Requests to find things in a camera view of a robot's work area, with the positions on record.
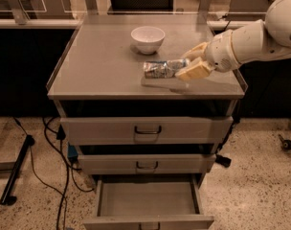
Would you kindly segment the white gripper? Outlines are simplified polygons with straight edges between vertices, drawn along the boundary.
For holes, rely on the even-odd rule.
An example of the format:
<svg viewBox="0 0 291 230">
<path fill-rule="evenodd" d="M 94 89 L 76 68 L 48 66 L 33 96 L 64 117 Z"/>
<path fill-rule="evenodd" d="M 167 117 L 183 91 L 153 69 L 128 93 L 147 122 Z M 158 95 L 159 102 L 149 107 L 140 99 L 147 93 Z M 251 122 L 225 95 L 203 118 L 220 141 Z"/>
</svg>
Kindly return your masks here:
<svg viewBox="0 0 291 230">
<path fill-rule="evenodd" d="M 237 69 L 239 63 L 235 57 L 232 42 L 233 31 L 228 30 L 217 34 L 207 43 L 202 42 L 182 55 L 191 62 L 188 66 L 180 69 L 175 77 L 181 81 L 204 79 L 213 70 L 218 72 L 229 72 Z"/>
</svg>

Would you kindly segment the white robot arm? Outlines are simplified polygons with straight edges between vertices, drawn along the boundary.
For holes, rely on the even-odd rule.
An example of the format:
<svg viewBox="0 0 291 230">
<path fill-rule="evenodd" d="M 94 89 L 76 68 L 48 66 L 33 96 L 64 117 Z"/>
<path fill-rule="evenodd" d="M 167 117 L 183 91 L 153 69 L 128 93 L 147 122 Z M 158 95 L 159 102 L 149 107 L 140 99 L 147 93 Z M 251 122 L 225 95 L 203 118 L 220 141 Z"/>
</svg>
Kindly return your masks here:
<svg viewBox="0 0 291 230">
<path fill-rule="evenodd" d="M 184 53 L 183 58 L 190 63 L 175 74 L 181 81 L 203 79 L 213 71 L 233 71 L 252 61 L 291 58 L 291 0 L 275 0 L 265 20 L 217 34 Z"/>
</svg>

